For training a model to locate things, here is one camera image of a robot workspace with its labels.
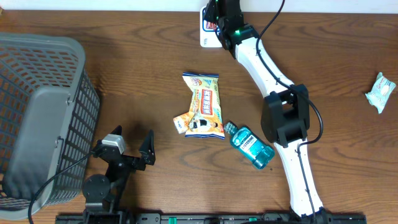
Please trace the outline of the red chocolate bar wrapper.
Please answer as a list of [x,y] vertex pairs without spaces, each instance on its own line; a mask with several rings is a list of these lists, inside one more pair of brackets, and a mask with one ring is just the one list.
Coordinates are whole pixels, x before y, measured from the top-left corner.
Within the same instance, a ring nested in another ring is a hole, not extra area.
[[206,32],[213,32],[218,29],[218,26],[215,23],[204,20],[203,21],[203,29]]

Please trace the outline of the small orange snack packet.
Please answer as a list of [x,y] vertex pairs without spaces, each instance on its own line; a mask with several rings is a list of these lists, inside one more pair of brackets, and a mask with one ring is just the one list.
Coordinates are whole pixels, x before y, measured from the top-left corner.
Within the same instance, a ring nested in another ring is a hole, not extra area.
[[174,117],[173,122],[179,134],[186,133],[187,131],[191,131],[193,129],[194,115],[194,112],[189,111]]

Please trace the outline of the yellow snack bag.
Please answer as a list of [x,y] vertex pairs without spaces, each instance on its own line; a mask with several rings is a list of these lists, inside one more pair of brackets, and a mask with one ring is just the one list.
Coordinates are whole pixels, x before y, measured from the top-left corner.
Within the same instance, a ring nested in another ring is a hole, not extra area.
[[192,91],[186,137],[224,139],[218,88],[218,74],[184,72],[183,80]]

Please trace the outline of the blue mouthwash bottle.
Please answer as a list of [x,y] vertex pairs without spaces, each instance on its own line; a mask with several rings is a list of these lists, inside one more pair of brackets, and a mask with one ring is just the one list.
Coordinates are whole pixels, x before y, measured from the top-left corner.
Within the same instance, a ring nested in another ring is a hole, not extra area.
[[228,122],[224,131],[230,135],[230,144],[257,169],[265,168],[275,156],[273,148],[245,126],[238,128],[234,123]]

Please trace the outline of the light green snack packet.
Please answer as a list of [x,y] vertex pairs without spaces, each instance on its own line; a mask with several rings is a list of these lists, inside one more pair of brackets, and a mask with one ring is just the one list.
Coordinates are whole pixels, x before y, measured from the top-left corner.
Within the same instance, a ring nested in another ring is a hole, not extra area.
[[388,80],[382,72],[379,72],[371,91],[365,94],[369,104],[376,107],[379,114],[384,110],[395,87],[396,84],[394,82]]

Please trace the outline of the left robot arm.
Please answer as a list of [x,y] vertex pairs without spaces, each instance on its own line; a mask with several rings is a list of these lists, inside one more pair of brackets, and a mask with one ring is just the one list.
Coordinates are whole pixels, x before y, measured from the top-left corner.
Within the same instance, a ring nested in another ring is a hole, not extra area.
[[83,223],[134,223],[131,213],[119,207],[127,181],[137,170],[155,163],[154,132],[149,131],[139,148],[139,157],[124,154],[126,143],[122,127],[117,126],[97,141],[93,156],[108,164],[106,173],[95,174],[85,180],[83,196],[86,198]]

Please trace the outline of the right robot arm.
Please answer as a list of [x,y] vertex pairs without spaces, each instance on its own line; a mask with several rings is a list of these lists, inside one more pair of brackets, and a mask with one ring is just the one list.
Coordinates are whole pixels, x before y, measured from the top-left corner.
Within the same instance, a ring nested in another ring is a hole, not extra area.
[[239,0],[209,0],[202,18],[216,26],[215,35],[250,74],[264,98],[261,128],[284,166],[290,208],[295,216],[316,220],[323,208],[307,155],[310,111],[320,112],[310,101],[305,85],[289,80],[273,62],[262,43],[263,32],[244,20]]

